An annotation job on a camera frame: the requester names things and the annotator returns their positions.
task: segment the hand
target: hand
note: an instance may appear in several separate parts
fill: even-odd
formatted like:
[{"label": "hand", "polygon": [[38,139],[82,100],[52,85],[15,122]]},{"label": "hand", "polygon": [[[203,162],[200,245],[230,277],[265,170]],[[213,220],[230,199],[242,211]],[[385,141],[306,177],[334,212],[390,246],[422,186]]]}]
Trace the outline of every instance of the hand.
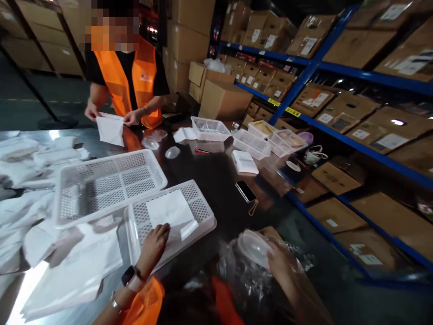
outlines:
[{"label": "hand", "polygon": [[136,265],[142,280],[147,280],[161,259],[162,253],[164,253],[166,248],[169,233],[170,225],[168,223],[157,225],[155,229],[152,229],[148,233]]}]

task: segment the smartphone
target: smartphone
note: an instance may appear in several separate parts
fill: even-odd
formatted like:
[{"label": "smartphone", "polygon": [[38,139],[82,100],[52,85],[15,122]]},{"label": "smartphone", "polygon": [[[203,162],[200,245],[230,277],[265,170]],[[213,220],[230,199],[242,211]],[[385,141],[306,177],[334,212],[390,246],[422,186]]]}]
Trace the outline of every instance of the smartphone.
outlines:
[{"label": "smartphone", "polygon": [[251,191],[250,187],[247,185],[247,183],[245,183],[245,181],[237,182],[236,188],[248,203],[253,202],[256,199],[256,195],[253,193],[253,191]]}]

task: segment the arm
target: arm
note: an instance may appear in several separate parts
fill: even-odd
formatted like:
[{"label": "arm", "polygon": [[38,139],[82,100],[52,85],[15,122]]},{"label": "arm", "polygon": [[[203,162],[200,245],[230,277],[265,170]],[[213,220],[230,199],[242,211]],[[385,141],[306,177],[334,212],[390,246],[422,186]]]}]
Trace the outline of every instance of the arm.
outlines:
[{"label": "arm", "polygon": [[[146,282],[154,267],[161,259],[162,253],[165,250],[168,235],[170,233],[170,225],[158,225],[151,230],[147,235],[136,268],[139,272],[139,278]],[[121,286],[114,293],[114,300],[122,310],[128,310],[137,295],[136,292]],[[92,325],[119,325],[122,323],[123,314],[112,306],[112,302],[102,311]]]}]

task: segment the plastic container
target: plastic container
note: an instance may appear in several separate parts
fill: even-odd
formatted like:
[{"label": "plastic container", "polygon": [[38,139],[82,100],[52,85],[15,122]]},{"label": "plastic container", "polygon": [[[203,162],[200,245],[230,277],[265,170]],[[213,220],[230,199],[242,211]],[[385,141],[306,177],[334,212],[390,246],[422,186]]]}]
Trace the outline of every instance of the plastic container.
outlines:
[{"label": "plastic container", "polygon": [[272,152],[280,158],[308,146],[304,139],[290,130],[276,131],[268,138],[268,141]]},{"label": "plastic container", "polygon": [[248,152],[253,158],[261,160],[271,155],[271,145],[244,129],[240,129],[233,135],[233,146],[239,150]]},{"label": "plastic container", "polygon": [[171,259],[175,258],[183,250],[191,246],[204,235],[211,232],[217,226],[217,220],[215,219],[212,209],[194,180],[190,180],[168,188],[152,196],[141,196],[138,200],[129,204],[128,210],[125,213],[129,256],[131,258],[132,265],[135,265],[137,262],[144,239],[146,238],[149,231],[152,230],[152,223],[149,218],[146,202],[157,199],[176,190],[182,191],[182,194],[185,197],[185,200],[188,202],[189,208],[191,209],[195,220],[198,222],[198,228],[195,229],[184,241],[168,243],[164,254],[162,254],[161,260],[153,269],[153,272],[158,270]]},{"label": "plastic container", "polygon": [[166,186],[167,178],[149,149],[65,166],[56,180],[55,227],[104,217]]},{"label": "plastic container", "polygon": [[198,140],[224,142],[231,136],[231,133],[221,121],[194,116],[191,117],[191,120]]}]

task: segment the paper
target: paper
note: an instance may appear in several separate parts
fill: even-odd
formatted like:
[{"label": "paper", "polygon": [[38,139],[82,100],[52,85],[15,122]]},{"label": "paper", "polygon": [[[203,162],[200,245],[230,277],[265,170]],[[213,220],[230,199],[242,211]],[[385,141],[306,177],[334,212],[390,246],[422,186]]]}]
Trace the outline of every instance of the paper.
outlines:
[{"label": "paper", "polygon": [[101,113],[101,115],[96,117],[100,140],[124,147],[123,117],[106,113]]}]

